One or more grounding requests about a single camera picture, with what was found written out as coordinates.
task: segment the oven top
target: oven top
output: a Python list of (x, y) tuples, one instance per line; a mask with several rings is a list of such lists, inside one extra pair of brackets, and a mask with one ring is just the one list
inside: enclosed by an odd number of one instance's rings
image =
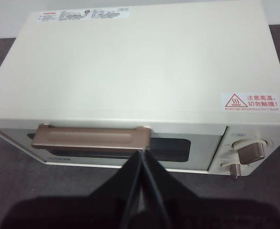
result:
[[(32, 13), (0, 68), (0, 121), (280, 122), (280, 64), (259, 0), (128, 11)], [(224, 111), (234, 94), (247, 106), (245, 96), (270, 95), (279, 110)]]

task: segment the oven door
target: oven door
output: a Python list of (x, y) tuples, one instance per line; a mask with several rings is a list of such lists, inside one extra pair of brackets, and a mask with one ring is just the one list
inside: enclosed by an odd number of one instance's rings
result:
[[(43, 147), (33, 147), (32, 143), (37, 130), (1, 129), (0, 131), (15, 141), (16, 144), (26, 148), (27, 151), (24, 150), (25, 152), (46, 164), (120, 167), (134, 152), (134, 150), (112, 150), (111, 147), (103, 150), (96, 150), (92, 147), (75, 147), (78, 143), (75, 142), (75, 139), (71, 139), (69, 135), (61, 135), (61, 137), (64, 137), (63, 140), (67, 141), (65, 147), (53, 147), (49, 143)], [(152, 155), (171, 171), (207, 171), (221, 137), (220, 134), (173, 134), (156, 133), (152, 130), (149, 136), (149, 148)], [(53, 141), (62, 144), (60, 139), (53, 139)]]

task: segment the white wall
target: white wall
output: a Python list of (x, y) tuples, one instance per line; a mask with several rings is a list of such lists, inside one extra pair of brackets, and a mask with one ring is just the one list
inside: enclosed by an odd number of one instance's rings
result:
[[(17, 37), (32, 11), (208, 0), (0, 0), (0, 38)], [(280, 24), (280, 0), (262, 0), (269, 24)]]

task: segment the black object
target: black object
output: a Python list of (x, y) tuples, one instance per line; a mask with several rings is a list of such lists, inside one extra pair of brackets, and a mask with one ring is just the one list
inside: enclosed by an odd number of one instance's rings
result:
[[(145, 211), (138, 213), (140, 187)], [(280, 215), (256, 201), (201, 199), (142, 151), (89, 197), (23, 201), (1, 228), (280, 229)]]

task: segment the sticker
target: sticker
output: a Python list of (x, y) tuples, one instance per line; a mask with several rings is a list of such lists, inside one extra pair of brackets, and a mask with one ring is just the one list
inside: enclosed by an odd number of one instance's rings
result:
[(68, 21), (68, 20), (86, 20), (90, 18), (91, 10), (67, 10), (62, 11), (59, 15), (59, 21)]
[(280, 104), (272, 93), (221, 93), (223, 111), (278, 112)]
[(92, 13), (92, 19), (103, 19), (103, 18), (128, 18), (130, 13), (129, 7), (121, 8), (104, 8), (95, 9)]
[(40, 12), (37, 21), (74, 21), (90, 19), (128, 18), (130, 7), (98, 9), (56, 10)]

